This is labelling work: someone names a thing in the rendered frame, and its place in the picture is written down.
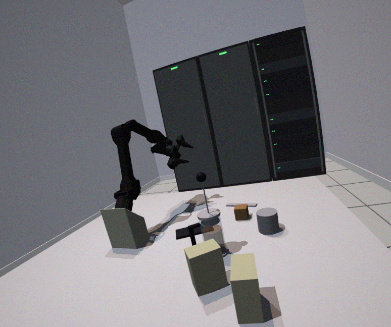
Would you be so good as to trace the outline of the brown cube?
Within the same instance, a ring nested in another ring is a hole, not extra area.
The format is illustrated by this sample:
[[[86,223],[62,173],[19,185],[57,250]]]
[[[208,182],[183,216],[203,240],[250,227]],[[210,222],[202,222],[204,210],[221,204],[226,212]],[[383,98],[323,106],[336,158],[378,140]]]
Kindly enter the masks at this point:
[[[249,218],[249,210],[247,204],[235,205],[234,214],[236,221],[246,221]]]

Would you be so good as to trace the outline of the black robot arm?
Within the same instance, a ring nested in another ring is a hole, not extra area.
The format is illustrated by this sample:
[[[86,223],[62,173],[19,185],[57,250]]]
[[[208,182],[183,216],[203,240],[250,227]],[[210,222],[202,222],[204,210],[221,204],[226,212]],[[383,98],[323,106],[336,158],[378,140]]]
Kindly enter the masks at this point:
[[[111,129],[113,142],[118,148],[118,157],[121,169],[122,180],[120,190],[114,193],[114,198],[117,199],[115,208],[125,208],[132,211],[133,200],[136,200],[141,193],[139,180],[133,175],[131,157],[128,143],[131,138],[131,131],[142,135],[150,143],[156,143],[151,147],[152,153],[162,154],[164,144],[172,145],[172,141],[165,137],[160,131],[151,130],[144,125],[137,123],[136,120],[127,121]]]

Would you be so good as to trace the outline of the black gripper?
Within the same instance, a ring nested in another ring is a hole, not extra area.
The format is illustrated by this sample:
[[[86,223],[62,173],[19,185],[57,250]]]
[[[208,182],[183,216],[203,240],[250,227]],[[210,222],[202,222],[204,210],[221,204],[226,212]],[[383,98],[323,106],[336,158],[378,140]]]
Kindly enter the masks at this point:
[[[175,145],[173,145],[173,146],[168,145],[166,143],[163,145],[163,148],[162,148],[162,154],[164,154],[166,156],[172,156],[172,158],[169,158],[167,165],[170,169],[173,169],[173,170],[175,169],[175,167],[177,167],[177,165],[189,162],[187,160],[176,158],[180,146],[193,148],[191,145],[189,145],[188,143],[186,143],[184,141],[183,135],[179,134],[176,138],[176,142],[177,142],[176,146]]]

